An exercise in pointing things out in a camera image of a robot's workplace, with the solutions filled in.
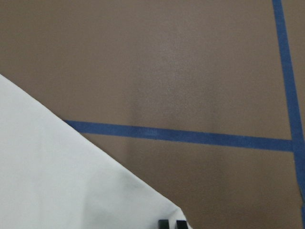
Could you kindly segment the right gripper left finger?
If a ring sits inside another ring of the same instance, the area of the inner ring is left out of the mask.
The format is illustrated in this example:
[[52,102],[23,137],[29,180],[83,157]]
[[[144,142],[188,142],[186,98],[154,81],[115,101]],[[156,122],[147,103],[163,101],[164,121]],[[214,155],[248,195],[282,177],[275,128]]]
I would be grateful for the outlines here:
[[158,229],[168,229],[168,220],[167,219],[158,220]]

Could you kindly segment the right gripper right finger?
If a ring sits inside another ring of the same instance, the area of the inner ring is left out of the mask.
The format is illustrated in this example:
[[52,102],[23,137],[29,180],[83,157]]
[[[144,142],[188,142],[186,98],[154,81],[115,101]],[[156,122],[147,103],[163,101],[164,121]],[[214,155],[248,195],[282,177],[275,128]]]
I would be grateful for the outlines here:
[[185,220],[176,220],[176,229],[186,229],[186,221]]

